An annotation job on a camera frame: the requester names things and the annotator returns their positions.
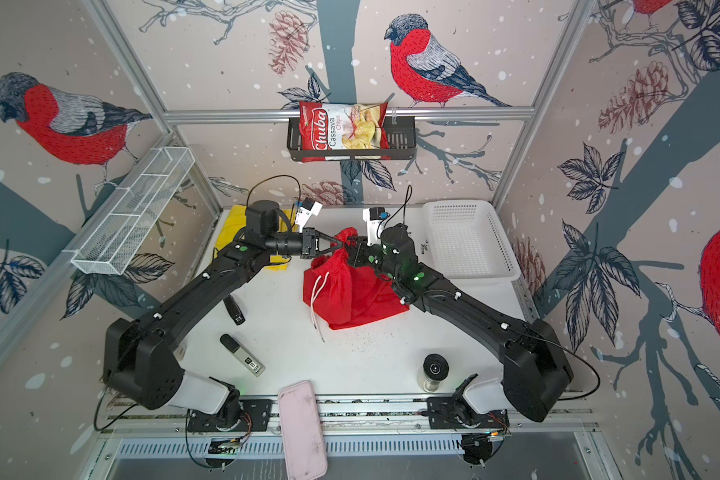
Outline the white plastic basket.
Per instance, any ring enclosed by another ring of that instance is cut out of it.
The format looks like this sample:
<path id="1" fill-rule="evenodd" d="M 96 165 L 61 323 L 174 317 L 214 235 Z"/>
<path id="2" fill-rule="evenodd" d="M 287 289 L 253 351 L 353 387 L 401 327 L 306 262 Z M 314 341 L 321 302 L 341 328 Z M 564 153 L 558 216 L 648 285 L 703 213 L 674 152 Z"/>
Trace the white plastic basket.
<path id="1" fill-rule="evenodd" d="M 423 206 L 434 269 L 449 279 L 513 282 L 520 267 L 493 207 L 484 200 L 447 200 Z"/>

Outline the yellow shorts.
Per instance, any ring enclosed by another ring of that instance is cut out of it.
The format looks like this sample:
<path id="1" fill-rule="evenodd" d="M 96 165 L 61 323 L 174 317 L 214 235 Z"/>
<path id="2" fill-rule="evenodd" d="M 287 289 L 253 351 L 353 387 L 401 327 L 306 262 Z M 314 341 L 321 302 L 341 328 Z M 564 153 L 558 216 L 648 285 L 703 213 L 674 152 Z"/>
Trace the yellow shorts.
<path id="1" fill-rule="evenodd" d="M 245 213 L 246 207 L 244 205 L 235 205 L 229 210 L 214 245 L 214 256 L 217 256 L 225 246 L 231 243 L 235 235 L 246 226 Z M 290 260 L 283 256 L 273 256 L 272 262 L 273 265 L 268 266 L 268 270 L 284 271 L 288 268 L 287 264 Z"/>

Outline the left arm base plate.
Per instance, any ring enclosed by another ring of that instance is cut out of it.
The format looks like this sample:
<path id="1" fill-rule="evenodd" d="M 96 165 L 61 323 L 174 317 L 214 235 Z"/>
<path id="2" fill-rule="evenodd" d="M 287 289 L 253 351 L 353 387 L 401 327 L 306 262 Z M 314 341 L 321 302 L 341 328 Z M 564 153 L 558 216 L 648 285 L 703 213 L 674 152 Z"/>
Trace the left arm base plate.
<path id="1" fill-rule="evenodd" d="M 189 433 L 248 433 L 267 430 L 273 401 L 268 399 L 242 399 L 225 404 L 216 414 L 197 410 L 189 413 Z"/>

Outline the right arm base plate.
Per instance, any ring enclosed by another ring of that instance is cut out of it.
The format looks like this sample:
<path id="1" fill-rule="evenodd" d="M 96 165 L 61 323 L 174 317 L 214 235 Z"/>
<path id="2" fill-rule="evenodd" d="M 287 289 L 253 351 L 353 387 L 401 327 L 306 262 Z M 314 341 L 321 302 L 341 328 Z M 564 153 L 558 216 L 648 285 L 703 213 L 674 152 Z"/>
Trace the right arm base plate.
<path id="1" fill-rule="evenodd" d="M 433 396 L 426 399 L 424 411 L 433 430 L 443 429 L 509 429 L 505 410 L 494 410 L 481 414 L 465 400 L 453 397 Z"/>

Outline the red shorts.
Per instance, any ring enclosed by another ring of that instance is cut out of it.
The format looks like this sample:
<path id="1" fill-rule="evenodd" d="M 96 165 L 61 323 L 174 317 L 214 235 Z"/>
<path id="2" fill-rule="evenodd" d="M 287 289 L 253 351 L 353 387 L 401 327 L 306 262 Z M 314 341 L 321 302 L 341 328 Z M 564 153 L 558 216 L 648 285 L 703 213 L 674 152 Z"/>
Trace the red shorts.
<path id="1" fill-rule="evenodd" d="M 406 313 L 391 284 L 370 267 L 352 267 L 341 248 L 311 261 L 304 272 L 303 301 L 309 307 L 316 332 L 325 324 L 332 330 L 364 326 Z"/>

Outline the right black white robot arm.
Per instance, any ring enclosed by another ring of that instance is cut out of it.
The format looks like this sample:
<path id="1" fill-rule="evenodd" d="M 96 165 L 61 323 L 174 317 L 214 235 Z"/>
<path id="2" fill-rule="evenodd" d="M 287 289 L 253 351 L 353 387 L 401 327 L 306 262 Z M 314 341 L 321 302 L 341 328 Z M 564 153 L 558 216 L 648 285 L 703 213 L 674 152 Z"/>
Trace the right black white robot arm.
<path id="1" fill-rule="evenodd" d="M 369 267 L 387 282 L 399 302 L 440 317 L 490 351 L 503 365 L 501 385 L 510 405 L 541 422 L 574 379 L 564 347 L 543 320 L 528 323 L 470 296 L 421 262 L 407 226 L 399 223 L 369 244 L 353 235 L 345 243 L 349 264 Z"/>

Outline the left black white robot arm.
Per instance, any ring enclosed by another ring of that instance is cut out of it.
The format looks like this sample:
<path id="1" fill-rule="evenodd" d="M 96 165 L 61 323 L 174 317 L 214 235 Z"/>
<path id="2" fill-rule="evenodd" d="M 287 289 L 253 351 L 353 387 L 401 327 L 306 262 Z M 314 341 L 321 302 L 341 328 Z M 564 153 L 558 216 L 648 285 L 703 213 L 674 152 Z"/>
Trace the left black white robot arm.
<path id="1" fill-rule="evenodd" d="M 215 418 L 233 428 L 243 412 L 232 385 L 181 367 L 175 351 L 190 331 L 233 291 L 270 266 L 274 256 L 313 259 L 340 240 L 314 228 L 282 230 L 288 216 L 274 201 L 257 201 L 246 224 L 201 273 L 167 301 L 136 320 L 118 319 L 106 331 L 102 380 L 106 387 L 156 410 L 173 406 Z"/>

